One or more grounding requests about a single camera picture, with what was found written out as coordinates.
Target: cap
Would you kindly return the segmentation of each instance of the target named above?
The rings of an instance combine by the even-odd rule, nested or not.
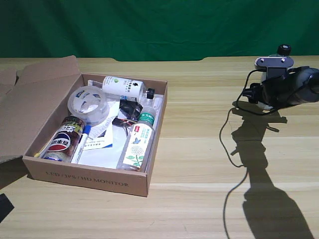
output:
[[[277,49],[277,54],[281,56],[289,56],[291,52],[291,46],[287,44],[281,44]]]
[[[84,127],[83,133],[89,134],[90,131],[91,131],[91,126],[87,124],[87,125]]]
[[[147,99],[153,99],[154,98],[154,94],[155,94],[155,90],[152,88],[148,88],[148,90],[146,91],[147,94]]]

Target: pepsi can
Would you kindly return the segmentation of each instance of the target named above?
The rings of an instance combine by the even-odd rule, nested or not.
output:
[[[84,122],[80,118],[75,116],[64,118],[43,158],[71,162],[83,129]]]

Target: pepsi logo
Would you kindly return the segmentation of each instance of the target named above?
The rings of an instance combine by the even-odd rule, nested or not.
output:
[[[48,151],[62,151],[67,149],[71,144],[71,139],[66,133],[58,133],[57,136],[53,139]]]

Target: black object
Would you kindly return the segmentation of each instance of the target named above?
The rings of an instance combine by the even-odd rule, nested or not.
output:
[[[4,193],[0,194],[0,223],[14,209],[14,206]]]
[[[278,48],[284,54],[290,53],[290,50],[287,45]],[[274,111],[318,102],[319,69],[302,66],[288,70],[293,63],[290,57],[257,58],[255,71],[266,72],[266,79],[260,84],[251,84],[250,88],[245,87],[241,95],[246,96],[250,103],[262,103]]]
[[[153,99],[154,98],[154,94],[155,94],[155,90],[152,89],[152,88],[148,88],[146,93],[147,93],[147,96],[146,96],[147,99]]]
[[[277,49],[277,54],[282,56],[289,56],[291,52],[291,46],[286,44],[281,44]]]
[[[124,113],[126,118],[130,120],[137,121],[142,109],[143,107],[137,102],[120,100],[120,110]],[[118,127],[131,126],[127,121],[123,121],[117,117],[113,120],[112,124]]]

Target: green bottle label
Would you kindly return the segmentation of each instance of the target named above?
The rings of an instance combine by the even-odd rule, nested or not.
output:
[[[143,113],[141,113],[139,120],[147,121],[151,125],[153,125],[155,118],[150,113],[143,112]]]

